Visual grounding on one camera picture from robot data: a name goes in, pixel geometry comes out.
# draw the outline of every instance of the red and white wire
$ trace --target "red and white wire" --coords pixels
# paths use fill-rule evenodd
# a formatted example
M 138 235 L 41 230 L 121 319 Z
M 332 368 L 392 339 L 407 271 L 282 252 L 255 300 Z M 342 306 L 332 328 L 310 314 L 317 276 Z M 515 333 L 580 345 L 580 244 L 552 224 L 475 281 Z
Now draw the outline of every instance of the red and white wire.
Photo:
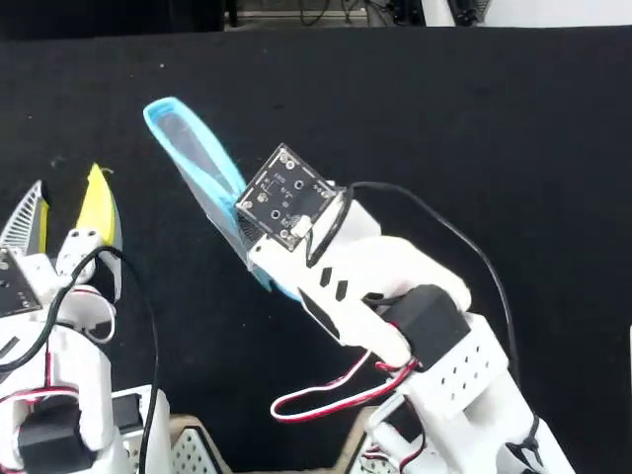
M 25 390 L 22 392 L 16 392 L 6 397 L 0 398 L 0 403 L 4 403 L 8 400 L 19 402 L 36 402 L 44 397 L 52 397 L 57 395 L 63 395 L 67 397 L 79 398 L 79 391 L 72 387 L 46 387 L 37 388 L 35 390 Z
M 287 395 L 277 398 L 270 406 L 270 414 L 273 416 L 273 418 L 283 423 L 302 423 L 302 422 L 308 422 L 310 420 L 315 420 L 317 418 L 325 417 L 334 412 L 338 412 L 339 410 L 343 410 L 349 407 L 354 407 L 364 402 L 367 402 L 368 400 L 371 400 L 373 398 L 387 394 L 388 392 L 397 388 L 397 386 L 400 385 L 418 365 L 418 362 L 416 360 L 411 360 L 406 366 L 401 368 L 398 373 L 393 374 L 393 378 L 387 380 L 383 384 L 378 385 L 377 387 L 371 388 L 369 390 L 365 390 L 363 392 L 360 392 L 356 395 L 345 398 L 343 400 L 330 403 L 329 405 L 325 405 L 324 407 L 309 410 L 307 412 L 296 413 L 293 415 L 282 415 L 281 413 L 278 412 L 278 409 L 282 407 L 283 405 L 285 405 L 286 403 L 292 400 L 296 400 L 297 398 L 300 398 L 309 393 L 327 392 L 330 390 L 334 390 L 338 387 L 341 387 L 356 374 L 359 368 L 362 367 L 362 365 L 368 360 L 370 355 L 371 355 L 370 352 L 367 352 L 366 354 L 364 354 L 362 358 L 358 360 L 345 375 L 337 378 L 336 380 L 332 382 L 329 382 L 326 385 L 304 388 L 302 390 L 298 390 L 296 392 L 289 393 Z

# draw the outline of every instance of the black circuit board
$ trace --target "black circuit board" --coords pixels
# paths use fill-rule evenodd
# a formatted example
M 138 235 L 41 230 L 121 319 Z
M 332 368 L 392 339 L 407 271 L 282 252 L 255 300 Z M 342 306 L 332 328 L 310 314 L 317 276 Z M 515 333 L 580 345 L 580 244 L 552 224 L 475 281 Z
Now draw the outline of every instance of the black circuit board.
M 337 194 L 334 186 L 281 144 L 236 206 L 256 227 L 293 251 Z M 299 221 L 301 232 L 292 233 Z
M 41 309 L 9 249 L 0 247 L 0 318 Z

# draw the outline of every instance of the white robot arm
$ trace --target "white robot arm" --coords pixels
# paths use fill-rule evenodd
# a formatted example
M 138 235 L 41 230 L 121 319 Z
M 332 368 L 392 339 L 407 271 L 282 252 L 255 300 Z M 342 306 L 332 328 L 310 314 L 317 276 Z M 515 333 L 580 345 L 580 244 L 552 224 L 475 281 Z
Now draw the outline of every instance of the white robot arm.
M 356 200 L 346 204 L 345 193 L 334 192 L 282 145 L 237 208 L 264 233 L 248 254 L 253 266 L 297 295 L 341 345 L 376 354 L 393 379 L 410 371 L 368 421 L 364 454 L 409 473 L 574 472 L 515 385 L 486 319 L 468 313 L 464 282 L 410 242 L 381 235 Z M 322 249 L 339 224 L 322 257 L 310 262 L 311 247 Z M 415 369 L 407 370 L 411 360 Z M 388 423 L 405 402 L 423 427 L 413 442 Z

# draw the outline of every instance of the black cable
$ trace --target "black cable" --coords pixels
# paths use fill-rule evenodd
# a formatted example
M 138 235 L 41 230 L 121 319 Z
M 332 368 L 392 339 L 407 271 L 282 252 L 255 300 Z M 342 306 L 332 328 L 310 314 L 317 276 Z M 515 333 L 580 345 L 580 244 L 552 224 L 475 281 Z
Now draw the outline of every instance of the black cable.
M 325 16 L 325 13 L 327 13 L 327 10 L 329 10 L 330 3 L 331 3 L 331 0 L 325 0 L 325 4 L 323 5 L 323 8 L 320 11 L 320 13 L 316 16 L 316 18 L 308 22 L 305 20 L 305 0 L 298 0 L 298 11 L 299 11 L 301 25 L 303 27 L 313 27 L 314 25 L 316 25 L 320 21 L 320 19 Z
M 362 299 L 362 302 L 364 302 L 364 304 L 367 304 L 369 306 L 390 306 L 401 301 L 404 298 L 404 296 L 406 296 L 406 294 L 391 296 L 390 298 L 375 298 L 375 299 L 368 298 L 365 296 Z
M 331 244 L 332 240 L 334 240 L 334 237 L 338 235 L 338 231 L 340 230 L 341 225 L 343 225 L 343 222 L 347 218 L 347 215 L 349 215 L 349 209 L 351 208 L 353 201 L 354 187 L 349 186 L 346 190 L 343 191 L 343 206 L 341 207 L 340 212 L 338 212 L 338 215 L 334 219 L 332 226 L 329 228 L 329 230 L 325 234 L 325 237 L 323 237 L 323 240 L 321 240 L 320 244 L 318 244 L 311 255 L 309 254 L 309 250 L 311 248 L 311 235 L 308 234 L 308 238 L 310 240 L 308 241 L 309 245 L 307 246 L 307 255 L 305 256 L 305 265 L 308 269 L 311 269 L 318 263 L 318 261 L 321 259 L 321 257 L 329 247 L 329 244 Z
M 492 276 L 492 280 L 494 281 L 494 285 L 496 286 L 496 290 L 498 291 L 499 296 L 501 297 L 501 303 L 503 305 L 503 311 L 505 312 L 505 320 L 507 323 L 507 333 L 508 333 L 508 341 L 509 341 L 509 349 L 510 349 L 510 358 L 511 358 L 511 370 L 513 374 L 513 379 L 515 384 L 520 386 L 520 370 L 519 370 L 519 360 L 518 360 L 518 352 L 517 352 L 517 343 L 515 340 L 515 329 L 514 329 L 514 316 L 512 315 L 512 311 L 510 309 L 509 300 L 507 298 L 507 294 L 505 293 L 505 288 L 501 282 L 500 277 L 496 273 L 496 269 L 492 265 L 490 259 L 485 255 L 485 253 L 467 237 L 463 232 L 461 232 L 457 227 L 454 226 L 449 220 L 439 214 L 436 210 L 434 210 L 429 204 L 427 204 L 423 199 L 414 193 L 410 192 L 406 188 L 403 188 L 398 185 L 393 185 L 390 183 L 380 183 L 374 181 L 361 181 L 357 183 L 352 183 L 345 191 L 343 195 L 343 206 L 341 207 L 340 212 L 336 216 L 334 220 L 334 224 L 329 229 L 325 238 L 318 245 L 313 254 L 307 258 L 307 267 L 311 268 L 318 263 L 318 260 L 322 257 L 322 255 L 327 250 L 327 247 L 334 240 L 338 232 L 340 231 L 340 227 L 343 221 L 347 218 L 349 214 L 349 209 L 352 205 L 352 201 L 354 200 L 354 190 L 359 188 L 366 188 L 372 190 L 379 191 L 390 191 L 399 193 L 406 198 L 410 199 L 414 204 L 418 205 L 421 209 L 423 209 L 427 214 L 429 214 L 434 220 L 436 220 L 443 227 L 448 229 L 454 235 L 456 235 L 463 243 L 465 243 L 471 250 L 474 251 L 476 255 L 483 261 L 485 267 L 487 267 L 488 272 Z
M 350 5 L 349 9 L 345 7 L 346 1 L 347 0 L 340 0 L 340 8 L 343 10 L 343 13 L 345 14 L 345 23 L 348 23 L 349 25 L 351 25 L 353 23 L 351 14 L 354 8 L 356 7 L 356 5 L 359 3 L 359 0 L 354 0 L 352 4 Z
M 33 345 L 20 357 L 17 359 L 4 363 L 0 365 L 0 373 L 2 372 L 10 372 L 16 370 L 26 363 L 28 363 L 40 350 L 41 348 L 48 342 L 48 338 L 50 333 L 52 332 L 52 328 L 56 324 L 57 313 L 59 312 L 59 308 L 63 301 L 63 298 L 68 294 L 68 292 L 73 288 L 75 283 L 77 282 L 77 278 L 81 275 L 81 272 L 92 262 L 101 252 L 108 252 L 115 257 L 119 258 L 125 265 L 127 266 L 128 271 L 131 273 L 133 279 L 136 282 L 136 286 L 140 293 L 142 293 L 143 300 L 145 303 L 145 307 L 147 310 L 147 315 L 149 316 L 149 322 L 151 325 L 152 339 L 154 345 L 154 373 L 153 380 L 151 383 L 151 391 L 149 394 L 149 407 L 147 409 L 147 419 L 145 420 L 145 428 L 142 434 L 142 440 L 140 442 L 140 450 L 138 453 L 138 473 L 145 474 L 145 467 L 147 463 L 147 446 L 149 444 L 149 434 L 151 432 L 151 426 L 154 420 L 154 414 L 156 412 L 156 402 L 158 399 L 158 375 L 159 375 L 159 346 L 158 346 L 158 331 L 156 329 L 156 316 L 154 314 L 153 308 L 151 306 L 151 302 L 149 301 L 149 296 L 145 291 L 144 284 L 142 282 L 142 278 L 140 277 L 140 273 L 136 270 L 135 266 L 132 262 L 125 256 L 123 252 L 115 247 L 111 247 L 109 245 L 103 245 L 101 247 L 97 247 L 88 255 L 86 255 L 81 262 L 77 265 L 75 270 L 72 271 L 70 275 L 70 283 L 66 286 L 62 287 L 55 297 L 52 299 L 50 306 L 48 307 L 48 313 L 46 315 L 46 321 L 41 328 L 41 332 L 38 337 L 34 341 Z

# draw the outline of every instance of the perforated plate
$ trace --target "perforated plate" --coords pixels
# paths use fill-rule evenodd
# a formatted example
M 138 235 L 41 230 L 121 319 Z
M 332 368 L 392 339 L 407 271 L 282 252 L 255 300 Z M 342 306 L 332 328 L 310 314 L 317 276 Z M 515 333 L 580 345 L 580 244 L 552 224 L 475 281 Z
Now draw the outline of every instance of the perforated plate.
M 212 452 L 195 428 L 186 428 L 171 449 L 174 474 L 220 474 Z

